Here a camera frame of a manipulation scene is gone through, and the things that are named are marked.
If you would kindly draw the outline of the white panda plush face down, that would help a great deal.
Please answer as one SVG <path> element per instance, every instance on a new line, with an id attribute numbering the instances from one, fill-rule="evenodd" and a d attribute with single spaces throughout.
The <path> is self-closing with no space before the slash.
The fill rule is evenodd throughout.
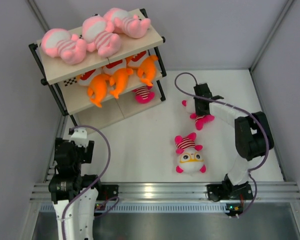
<path id="1" fill-rule="evenodd" d="M 204 125 L 212 122 L 215 117 L 213 115 L 197 115 L 195 108 L 195 100 L 193 98 L 184 99 L 181 102 L 185 111 L 189 114 L 189 118 L 194 120 L 195 128 L 200 131 Z"/>

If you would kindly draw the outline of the white panda plush front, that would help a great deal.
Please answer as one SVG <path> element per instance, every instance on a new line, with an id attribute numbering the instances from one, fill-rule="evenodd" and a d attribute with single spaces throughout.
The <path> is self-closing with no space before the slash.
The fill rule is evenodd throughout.
<path id="1" fill-rule="evenodd" d="M 196 144 L 197 134 L 192 132 L 187 136 L 177 135 L 174 138 L 177 155 L 175 170 L 178 174 L 193 174 L 207 171 L 203 158 L 203 146 Z"/>

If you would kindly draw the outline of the white panda plush with glasses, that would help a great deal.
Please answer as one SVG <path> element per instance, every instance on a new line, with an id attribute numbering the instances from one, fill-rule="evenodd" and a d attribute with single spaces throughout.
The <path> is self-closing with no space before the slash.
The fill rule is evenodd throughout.
<path id="1" fill-rule="evenodd" d="M 151 89 L 151 86 L 145 85 L 132 90 L 132 92 L 135 94 L 135 100 L 139 104 L 147 104 L 151 102 L 155 98 L 155 93 L 151 91 Z"/>

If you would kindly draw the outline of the orange shark plush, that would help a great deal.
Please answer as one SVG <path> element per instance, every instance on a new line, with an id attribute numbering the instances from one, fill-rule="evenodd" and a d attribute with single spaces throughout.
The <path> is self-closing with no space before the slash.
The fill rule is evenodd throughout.
<path id="1" fill-rule="evenodd" d="M 155 62 L 158 60 L 156 55 L 149 55 L 146 50 L 126 58 L 127 66 L 136 70 L 140 82 L 148 87 L 153 86 L 153 80 L 157 74 Z"/>
<path id="2" fill-rule="evenodd" d="M 105 74 L 100 67 L 77 75 L 75 79 L 80 86 L 87 87 L 90 102 L 101 108 L 102 101 L 108 94 L 107 81 L 110 76 Z"/>
<path id="3" fill-rule="evenodd" d="M 110 86 L 115 86 L 109 93 L 118 99 L 119 95 L 127 88 L 129 76 L 134 74 L 134 70 L 127 66 L 125 58 L 103 66 L 102 70 L 109 76 Z"/>

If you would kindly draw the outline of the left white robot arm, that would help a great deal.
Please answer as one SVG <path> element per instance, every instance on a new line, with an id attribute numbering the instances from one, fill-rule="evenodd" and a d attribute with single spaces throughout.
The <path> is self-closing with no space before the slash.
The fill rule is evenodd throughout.
<path id="1" fill-rule="evenodd" d="M 98 176 L 82 175 L 83 164 L 92 162 L 94 142 L 75 144 L 55 139 L 54 174 L 48 185 L 60 240 L 92 240 L 95 202 L 103 194 Z"/>

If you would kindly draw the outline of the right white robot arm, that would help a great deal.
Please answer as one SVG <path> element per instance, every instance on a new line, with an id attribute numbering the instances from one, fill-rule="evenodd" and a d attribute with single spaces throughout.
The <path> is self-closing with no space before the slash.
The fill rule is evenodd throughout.
<path id="1" fill-rule="evenodd" d="M 265 156 L 266 151 L 274 147 L 266 115 L 261 111 L 249 113 L 228 103 L 222 103 L 223 97 L 213 96 L 207 83 L 197 83 L 193 89 L 196 95 L 195 112 L 200 117 L 216 117 L 234 128 L 237 157 L 221 183 L 207 186 L 208 199 L 214 202 L 252 200 L 254 197 L 249 184 L 249 162 Z"/>

